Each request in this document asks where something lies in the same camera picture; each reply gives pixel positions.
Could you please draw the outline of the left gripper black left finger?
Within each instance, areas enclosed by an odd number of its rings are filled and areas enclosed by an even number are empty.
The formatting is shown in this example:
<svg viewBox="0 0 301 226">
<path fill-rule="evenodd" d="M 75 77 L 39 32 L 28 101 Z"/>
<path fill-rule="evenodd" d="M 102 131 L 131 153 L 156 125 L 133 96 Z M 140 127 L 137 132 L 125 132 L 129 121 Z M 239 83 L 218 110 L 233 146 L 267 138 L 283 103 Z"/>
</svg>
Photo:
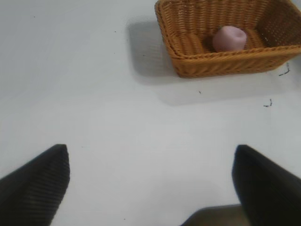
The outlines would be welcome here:
<svg viewBox="0 0 301 226">
<path fill-rule="evenodd" d="M 56 144 L 0 180 L 0 224 L 51 225 L 69 182 L 67 146 Z"/>
</svg>

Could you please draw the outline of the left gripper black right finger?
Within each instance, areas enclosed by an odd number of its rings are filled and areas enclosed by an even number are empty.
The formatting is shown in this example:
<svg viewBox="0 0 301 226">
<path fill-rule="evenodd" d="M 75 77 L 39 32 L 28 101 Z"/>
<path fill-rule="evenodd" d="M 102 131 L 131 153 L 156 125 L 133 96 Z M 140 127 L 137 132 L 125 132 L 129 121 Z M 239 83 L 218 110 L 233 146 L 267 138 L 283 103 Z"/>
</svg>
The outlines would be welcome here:
<svg viewBox="0 0 301 226">
<path fill-rule="evenodd" d="M 251 225 L 299 226 L 301 180 L 247 145 L 238 145 L 233 184 Z"/>
</svg>

